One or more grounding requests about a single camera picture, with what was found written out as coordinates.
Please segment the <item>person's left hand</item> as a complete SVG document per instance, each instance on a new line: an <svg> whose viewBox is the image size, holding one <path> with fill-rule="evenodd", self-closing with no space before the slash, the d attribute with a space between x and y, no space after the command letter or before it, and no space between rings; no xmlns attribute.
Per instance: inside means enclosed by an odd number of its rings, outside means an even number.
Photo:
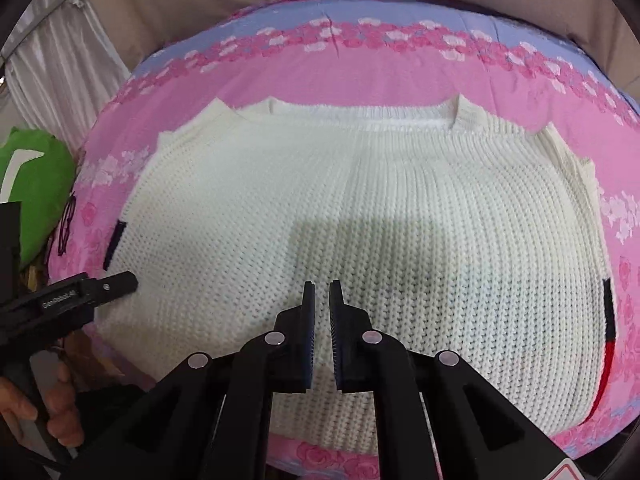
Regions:
<svg viewBox="0 0 640 480"><path fill-rule="evenodd" d="M66 448L77 448L84 442L84 430L81 428L78 409L75 404L76 390L68 366L58 362L56 382L44 396L49 413L48 433ZM1 378L1 415L20 443L24 443L24 431L21 420L37 419L38 411L26 396L9 379Z"/></svg>

